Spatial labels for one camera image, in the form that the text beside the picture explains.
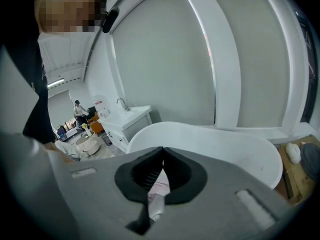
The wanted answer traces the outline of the round beige coffee table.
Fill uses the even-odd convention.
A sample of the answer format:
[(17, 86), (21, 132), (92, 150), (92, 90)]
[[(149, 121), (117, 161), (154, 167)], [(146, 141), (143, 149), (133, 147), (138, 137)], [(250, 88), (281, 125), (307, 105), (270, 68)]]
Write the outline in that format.
[(101, 146), (100, 138), (93, 131), (90, 132), (91, 136), (88, 134), (83, 134), (75, 143), (75, 147), (79, 152), (87, 157), (93, 156)]

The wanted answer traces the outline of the white vanity cabinet with sink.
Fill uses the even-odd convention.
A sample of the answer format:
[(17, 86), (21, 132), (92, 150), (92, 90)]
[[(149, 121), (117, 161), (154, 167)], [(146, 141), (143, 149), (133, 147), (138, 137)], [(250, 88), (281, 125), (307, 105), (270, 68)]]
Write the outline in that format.
[(131, 107), (98, 119), (110, 141), (126, 153), (131, 139), (143, 128), (152, 124), (150, 105)]

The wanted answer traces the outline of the cardboard box with printed side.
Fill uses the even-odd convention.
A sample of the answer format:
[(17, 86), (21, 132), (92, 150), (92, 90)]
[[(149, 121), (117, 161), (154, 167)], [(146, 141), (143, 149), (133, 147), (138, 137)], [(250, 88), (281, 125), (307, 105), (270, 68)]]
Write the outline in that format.
[[(314, 135), (308, 135), (292, 142), (292, 144), (299, 146), (300, 151), (302, 145), (306, 143), (312, 143), (320, 147), (320, 141)], [(286, 144), (280, 145), (277, 150), (283, 164), (281, 179), (283, 188), (279, 192), (286, 191), (286, 199), (291, 205), (299, 204), (312, 195), (320, 177), (318, 181), (311, 179), (303, 169), (301, 161), (298, 164), (292, 164), (286, 153)]]

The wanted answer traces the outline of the white water dispenser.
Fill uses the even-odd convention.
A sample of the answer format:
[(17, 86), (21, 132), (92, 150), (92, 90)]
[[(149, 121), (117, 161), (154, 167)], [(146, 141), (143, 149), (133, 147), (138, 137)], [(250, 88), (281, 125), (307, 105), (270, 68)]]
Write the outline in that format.
[(103, 95), (95, 95), (94, 99), (94, 107), (97, 111), (99, 118), (106, 118), (110, 115), (110, 111), (108, 109), (108, 103), (106, 98)]

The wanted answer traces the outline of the ceiling light bar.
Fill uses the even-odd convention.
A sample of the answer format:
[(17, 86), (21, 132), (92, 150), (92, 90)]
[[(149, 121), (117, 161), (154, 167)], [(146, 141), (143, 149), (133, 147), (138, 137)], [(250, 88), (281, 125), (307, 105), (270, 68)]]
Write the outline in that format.
[(56, 85), (58, 85), (58, 84), (60, 84), (60, 83), (63, 83), (64, 81), (65, 81), (65, 79), (64, 79), (64, 78), (61, 78), (61, 79), (59, 79), (59, 80), (57, 80), (57, 81), (54, 81), (54, 82), (48, 84), (48, 85), (47, 85), (47, 88), (49, 89), (49, 88), (51, 88), (51, 87), (54, 87), (54, 86), (56, 86)]

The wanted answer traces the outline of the white vase with flowers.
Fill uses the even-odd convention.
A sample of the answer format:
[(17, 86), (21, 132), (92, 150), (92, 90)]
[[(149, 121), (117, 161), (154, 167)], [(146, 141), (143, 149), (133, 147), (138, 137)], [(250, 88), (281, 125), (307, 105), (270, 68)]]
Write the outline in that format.
[(91, 136), (92, 136), (92, 133), (91, 133), (91, 131), (90, 131), (90, 129), (89, 129), (89, 125), (88, 125), (88, 124), (83, 123), (83, 124), (81, 125), (81, 128), (82, 128), (83, 130), (85, 130), (85, 132), (86, 132), (86, 134), (87, 134), (88, 137), (91, 137)]

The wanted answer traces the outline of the black mesh trash bin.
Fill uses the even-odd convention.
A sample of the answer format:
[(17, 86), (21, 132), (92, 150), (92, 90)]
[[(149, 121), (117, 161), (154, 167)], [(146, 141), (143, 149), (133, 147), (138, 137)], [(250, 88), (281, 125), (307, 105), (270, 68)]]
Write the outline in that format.
[(104, 133), (102, 136), (101, 136), (101, 139), (104, 141), (104, 143), (107, 145), (107, 146), (110, 146), (112, 145), (112, 141), (110, 140), (109, 136), (107, 133)]

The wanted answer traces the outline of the pink waffle-textured towel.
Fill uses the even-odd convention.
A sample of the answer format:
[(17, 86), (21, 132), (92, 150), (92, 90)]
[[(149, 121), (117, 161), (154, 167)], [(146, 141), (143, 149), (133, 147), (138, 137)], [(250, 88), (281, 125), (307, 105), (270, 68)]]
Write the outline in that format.
[(152, 222), (157, 222), (165, 211), (165, 197), (170, 193), (170, 184), (162, 169), (158, 178), (148, 192), (148, 216)]

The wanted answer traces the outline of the white oval bathtub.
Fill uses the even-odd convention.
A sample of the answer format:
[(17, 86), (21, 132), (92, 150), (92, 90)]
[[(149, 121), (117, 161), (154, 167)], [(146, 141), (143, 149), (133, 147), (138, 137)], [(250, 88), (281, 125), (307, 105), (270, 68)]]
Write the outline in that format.
[(264, 138), (244, 132), (159, 122), (136, 133), (126, 153), (152, 147), (185, 150), (235, 164), (271, 189), (278, 185), (283, 173), (282, 159), (276, 147)]

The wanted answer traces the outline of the white plush toy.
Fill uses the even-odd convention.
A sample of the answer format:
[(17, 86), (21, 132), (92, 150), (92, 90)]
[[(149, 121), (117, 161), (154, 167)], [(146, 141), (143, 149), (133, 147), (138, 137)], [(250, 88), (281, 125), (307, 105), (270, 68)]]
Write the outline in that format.
[(301, 161), (301, 150), (297, 144), (288, 143), (285, 147), (285, 151), (292, 164), (297, 165)]

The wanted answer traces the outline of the grey cushion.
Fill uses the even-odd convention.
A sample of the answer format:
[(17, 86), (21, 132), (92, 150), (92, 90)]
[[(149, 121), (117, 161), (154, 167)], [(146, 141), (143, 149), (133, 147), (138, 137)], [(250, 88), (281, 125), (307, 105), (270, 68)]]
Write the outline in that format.
[(320, 147), (313, 143), (301, 146), (301, 166), (307, 175), (314, 181), (320, 177)]

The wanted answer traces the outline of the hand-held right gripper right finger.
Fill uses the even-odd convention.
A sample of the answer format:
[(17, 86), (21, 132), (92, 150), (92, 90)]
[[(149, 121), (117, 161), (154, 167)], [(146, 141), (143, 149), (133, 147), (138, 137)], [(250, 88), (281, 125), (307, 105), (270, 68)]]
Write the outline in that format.
[(151, 240), (272, 240), (297, 214), (276, 191), (226, 161), (167, 148), (164, 170), (188, 181), (165, 197)]

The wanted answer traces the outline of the chrome faucet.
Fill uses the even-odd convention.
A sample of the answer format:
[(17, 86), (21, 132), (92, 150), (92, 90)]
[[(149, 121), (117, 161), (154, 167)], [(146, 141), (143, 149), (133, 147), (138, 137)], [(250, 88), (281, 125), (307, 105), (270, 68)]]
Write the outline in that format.
[(128, 112), (128, 111), (130, 111), (130, 108), (128, 107), (128, 105), (126, 104), (126, 102), (125, 102), (125, 100), (123, 99), (123, 98), (118, 98), (117, 100), (116, 100), (116, 103), (118, 104), (119, 102), (122, 102), (122, 107), (123, 107), (123, 109), (126, 111), (126, 112)]

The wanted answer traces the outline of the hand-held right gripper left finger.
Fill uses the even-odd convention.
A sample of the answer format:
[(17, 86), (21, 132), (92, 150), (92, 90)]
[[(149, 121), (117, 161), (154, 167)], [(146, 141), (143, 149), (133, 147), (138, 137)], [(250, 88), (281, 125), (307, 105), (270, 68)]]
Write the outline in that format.
[(81, 162), (64, 163), (35, 139), (0, 132), (0, 179), (14, 205), (34, 225), (27, 238), (52, 240), (165, 240), (160, 225), (151, 230), (146, 203), (124, 198), (114, 182), (115, 160), (98, 161), (102, 172), (74, 178)]

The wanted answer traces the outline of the person's black shirt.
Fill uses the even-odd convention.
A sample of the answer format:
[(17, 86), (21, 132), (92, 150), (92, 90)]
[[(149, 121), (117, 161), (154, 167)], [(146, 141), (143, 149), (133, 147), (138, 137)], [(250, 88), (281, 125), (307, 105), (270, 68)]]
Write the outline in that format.
[(55, 140), (55, 135), (48, 111), (48, 81), (38, 43), (39, 35), (36, 31), (22, 34), (17, 39), (5, 36), (2, 41), (15, 66), (38, 95), (23, 134), (42, 144), (48, 144)]

